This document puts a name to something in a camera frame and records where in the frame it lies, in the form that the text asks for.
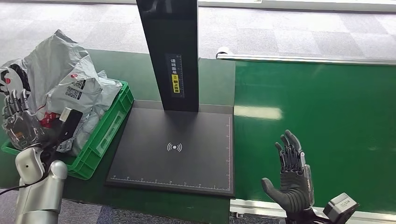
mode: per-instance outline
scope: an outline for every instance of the gray carpet tile floor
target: gray carpet tile floor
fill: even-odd
[[[199,8],[199,56],[234,53],[345,59],[396,59],[396,15]],[[148,53],[136,5],[0,1],[0,64],[29,54],[57,29],[88,49]],[[14,222],[17,192],[0,197],[0,224]],[[62,201],[59,223],[188,223],[106,206]],[[232,224],[275,224],[245,216]]]

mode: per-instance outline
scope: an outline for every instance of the black scanning platform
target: black scanning platform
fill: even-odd
[[[234,197],[233,107],[135,101],[106,184]]]

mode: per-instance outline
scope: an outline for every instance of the plastic crate handle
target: plastic crate handle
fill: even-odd
[[[98,147],[96,148],[101,156],[103,155],[103,153],[106,151],[109,144],[113,140],[113,137],[117,133],[117,130],[120,127],[124,117],[125,117],[125,113],[118,111],[112,124],[110,125],[109,129],[107,130],[105,136],[102,138],[102,141],[100,141]]]

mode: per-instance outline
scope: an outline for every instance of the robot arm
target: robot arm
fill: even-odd
[[[19,148],[23,145],[22,142],[39,143],[24,148],[15,159],[16,168],[21,176],[19,187],[13,188],[20,189],[15,223],[57,224],[67,166],[62,161],[55,160],[54,155],[59,144],[73,136],[82,113],[65,108],[59,118],[60,127],[55,137],[51,140],[39,138],[39,135],[44,135],[41,126],[37,118],[28,111],[25,99],[27,97],[23,96],[22,91],[21,104],[14,96],[14,102],[11,103],[17,105],[15,110],[13,104],[7,104],[3,128]]]
[[[305,163],[305,153],[298,138],[289,130],[281,135],[283,147],[275,143],[281,162],[281,188],[275,189],[268,178],[262,179],[265,193],[287,214],[286,224],[345,224],[359,204],[347,194],[333,198],[325,207],[328,218],[315,214],[311,168]]]

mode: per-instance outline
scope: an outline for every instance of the yellow label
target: yellow label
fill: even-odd
[[[172,74],[172,85],[173,85],[173,92],[180,93],[179,75]]]

